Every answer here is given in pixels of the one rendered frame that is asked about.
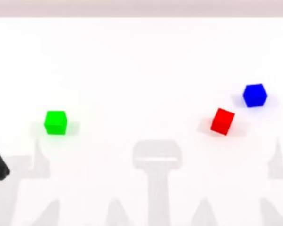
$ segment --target blue cube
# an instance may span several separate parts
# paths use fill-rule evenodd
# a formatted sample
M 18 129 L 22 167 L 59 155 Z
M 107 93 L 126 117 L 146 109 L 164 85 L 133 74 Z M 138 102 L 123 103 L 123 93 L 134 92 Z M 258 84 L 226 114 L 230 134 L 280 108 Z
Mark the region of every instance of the blue cube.
M 247 107 L 261 107 L 267 99 L 267 93 L 262 84 L 247 85 L 243 98 Z

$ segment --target red cube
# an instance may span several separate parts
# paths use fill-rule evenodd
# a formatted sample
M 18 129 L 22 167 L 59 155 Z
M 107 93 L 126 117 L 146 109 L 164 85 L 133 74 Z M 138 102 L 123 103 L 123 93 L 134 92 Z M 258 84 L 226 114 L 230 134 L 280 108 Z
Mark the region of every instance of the red cube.
M 223 135 L 227 135 L 234 116 L 234 113 L 218 108 L 217 113 L 213 119 L 211 130 Z

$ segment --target colored block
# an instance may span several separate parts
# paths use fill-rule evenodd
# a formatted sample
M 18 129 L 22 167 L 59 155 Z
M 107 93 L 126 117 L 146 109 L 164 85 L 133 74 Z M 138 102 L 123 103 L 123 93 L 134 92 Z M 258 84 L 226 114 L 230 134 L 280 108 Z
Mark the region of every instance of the colored block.
M 64 111 L 47 111 L 45 123 L 47 134 L 64 135 L 67 128 L 67 117 Z
M 223 135 L 227 135 L 235 114 L 224 109 L 218 108 L 213 119 L 211 130 Z
M 243 98 L 247 107 L 261 107 L 267 99 L 267 93 L 262 84 L 247 85 Z

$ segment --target white surface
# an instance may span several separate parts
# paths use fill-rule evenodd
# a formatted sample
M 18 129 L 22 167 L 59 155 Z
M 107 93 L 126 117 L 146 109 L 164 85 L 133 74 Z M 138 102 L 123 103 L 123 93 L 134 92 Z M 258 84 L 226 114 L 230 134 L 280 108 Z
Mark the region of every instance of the white surface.
M 233 95 L 263 83 L 262 109 Z M 236 113 L 233 131 L 197 128 L 218 107 Z M 283 181 L 266 162 L 283 144 L 283 19 L 2 19 L 0 151 L 33 155 L 47 110 L 80 122 L 76 136 L 41 148 L 51 178 L 22 181 L 14 226 L 54 198 L 60 225 L 103 225 L 118 197 L 135 225 L 147 220 L 147 178 L 132 164 L 143 139 L 172 139 L 183 166 L 169 177 L 173 225 L 189 223 L 207 196 L 221 226 L 258 226 L 259 198 L 283 215 Z

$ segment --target green cube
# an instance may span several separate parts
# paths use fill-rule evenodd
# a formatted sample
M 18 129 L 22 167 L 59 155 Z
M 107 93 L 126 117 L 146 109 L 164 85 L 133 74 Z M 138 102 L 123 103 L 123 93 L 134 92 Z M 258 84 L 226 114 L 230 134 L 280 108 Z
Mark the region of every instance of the green cube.
M 47 111 L 45 129 L 50 135 L 64 135 L 67 128 L 67 117 L 64 111 Z

